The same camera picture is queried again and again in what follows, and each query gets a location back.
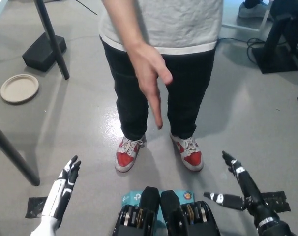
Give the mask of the person's bare right hand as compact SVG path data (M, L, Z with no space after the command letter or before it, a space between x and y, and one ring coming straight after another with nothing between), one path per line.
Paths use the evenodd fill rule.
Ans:
M146 97L158 129L163 127L161 116L161 98L157 78L164 84L170 84L172 74L166 66L161 54L152 46L143 41L126 44L126 51L135 70L140 90Z

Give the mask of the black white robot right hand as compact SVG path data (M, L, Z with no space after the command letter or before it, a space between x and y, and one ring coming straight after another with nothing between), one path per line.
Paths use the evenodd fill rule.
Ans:
M204 197L226 208L239 211L248 210L254 217L254 225L256 228L262 227L270 222L279 221L279 216L268 206L255 181L243 167L242 163L225 151L222 152L222 158L228 166L228 170L237 179L243 196L204 192Z

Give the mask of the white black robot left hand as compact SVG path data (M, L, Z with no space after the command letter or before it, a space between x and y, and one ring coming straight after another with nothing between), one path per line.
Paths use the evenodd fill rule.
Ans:
M80 165L81 161L75 155L62 169L46 199L42 216L50 216L58 221L62 220L79 176Z

